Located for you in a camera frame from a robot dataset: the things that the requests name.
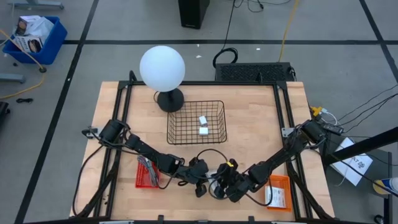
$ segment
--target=white globe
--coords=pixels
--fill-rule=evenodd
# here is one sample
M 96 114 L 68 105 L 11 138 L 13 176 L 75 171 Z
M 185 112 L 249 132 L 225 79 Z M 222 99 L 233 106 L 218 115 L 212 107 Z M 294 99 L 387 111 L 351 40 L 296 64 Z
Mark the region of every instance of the white globe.
M 185 64 L 181 55 L 173 48 L 156 46 L 142 56 L 139 71 L 147 86 L 165 92 L 181 84 L 185 75 Z

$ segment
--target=black speaker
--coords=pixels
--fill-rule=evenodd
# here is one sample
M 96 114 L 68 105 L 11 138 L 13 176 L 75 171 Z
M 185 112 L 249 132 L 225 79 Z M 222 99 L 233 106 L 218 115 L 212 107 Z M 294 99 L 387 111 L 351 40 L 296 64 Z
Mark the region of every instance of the black speaker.
M 181 26 L 200 29 L 210 0 L 178 0 Z

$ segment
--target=yellow cable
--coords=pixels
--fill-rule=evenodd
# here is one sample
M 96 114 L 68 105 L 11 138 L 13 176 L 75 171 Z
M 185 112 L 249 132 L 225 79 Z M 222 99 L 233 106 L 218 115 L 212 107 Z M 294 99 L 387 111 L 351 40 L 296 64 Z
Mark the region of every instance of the yellow cable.
M 19 50 L 21 50 L 21 51 L 24 52 L 26 55 L 28 55 L 28 56 L 29 56 L 41 69 L 44 69 L 43 65 L 41 65 L 35 58 L 33 58 L 33 56 L 31 56 L 31 55 L 28 54 L 26 51 L 24 51 L 20 46 L 18 46 L 18 44 L 15 43 L 14 40 L 12 40 L 3 30 L 0 29 L 0 32 L 1 32 L 3 35 L 5 35 L 5 36 L 7 37 L 7 39 L 10 40 L 15 46 L 17 46 L 17 48 L 18 48 Z M 17 93 L 11 94 L 11 95 L 2 96 L 2 97 L 0 97 L 0 100 L 7 99 L 7 98 L 10 98 L 10 97 L 13 97 L 13 96 L 16 96 L 16 95 L 20 95 L 21 93 L 25 93 L 25 92 L 27 92 L 27 91 L 33 90 L 34 88 L 37 88 L 37 87 L 41 86 L 41 85 L 43 84 L 44 80 L 45 80 L 45 73 L 43 73 L 42 79 L 41 79 L 41 81 L 39 82 L 39 84 L 34 85 L 34 86 L 31 86 L 31 87 L 29 87 L 29 88 L 27 88 L 27 89 L 25 89 L 25 90 L 21 90 L 21 91 L 19 91 L 19 92 L 17 92 Z
M 284 38 L 283 38 L 283 40 L 282 40 L 282 46 L 280 47 L 280 54 L 279 54 L 278 62 L 280 62 L 280 60 L 282 59 L 282 56 L 283 56 L 283 54 L 284 54 L 285 39 L 286 39 L 287 31 L 289 30 L 290 24 L 291 24 L 292 21 L 293 21 L 293 17 L 294 17 L 294 14 L 296 13 L 296 9 L 297 9 L 298 4 L 299 4 L 299 0 L 295 0 L 294 6 L 293 6 L 293 10 L 292 10 L 292 12 L 290 13 L 289 21 L 288 21 L 288 23 L 287 23 L 287 26 L 286 26 L 286 29 L 285 29 L 285 32 L 284 32 Z

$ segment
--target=label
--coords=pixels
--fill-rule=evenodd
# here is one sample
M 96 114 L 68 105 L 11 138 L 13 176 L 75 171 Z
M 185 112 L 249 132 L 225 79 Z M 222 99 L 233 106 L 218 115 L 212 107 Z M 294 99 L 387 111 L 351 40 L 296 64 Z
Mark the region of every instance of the label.
M 271 188 L 266 186 L 266 203 L 271 199 Z M 285 190 L 278 187 L 272 187 L 272 202 L 270 207 L 286 208 Z

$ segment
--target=black stand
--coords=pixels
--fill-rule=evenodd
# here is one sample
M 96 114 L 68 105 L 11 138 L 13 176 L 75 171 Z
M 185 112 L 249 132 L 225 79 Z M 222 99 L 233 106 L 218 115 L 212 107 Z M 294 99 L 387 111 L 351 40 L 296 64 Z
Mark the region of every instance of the black stand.
M 160 92 L 157 97 L 157 104 L 164 112 L 176 112 L 184 105 L 184 95 L 178 88 L 168 92 Z
M 330 164 L 338 162 L 337 159 L 345 160 L 353 156 L 357 156 L 362 153 L 372 151 L 373 149 L 377 149 L 379 147 L 392 144 L 397 141 L 398 141 L 398 127 L 395 127 L 391 130 L 385 131 L 381 134 L 378 134 L 371 138 L 355 143 L 352 146 L 334 152 L 332 153 L 334 157 L 332 155 L 327 155 L 325 156 L 323 162 L 325 166 L 328 166 Z

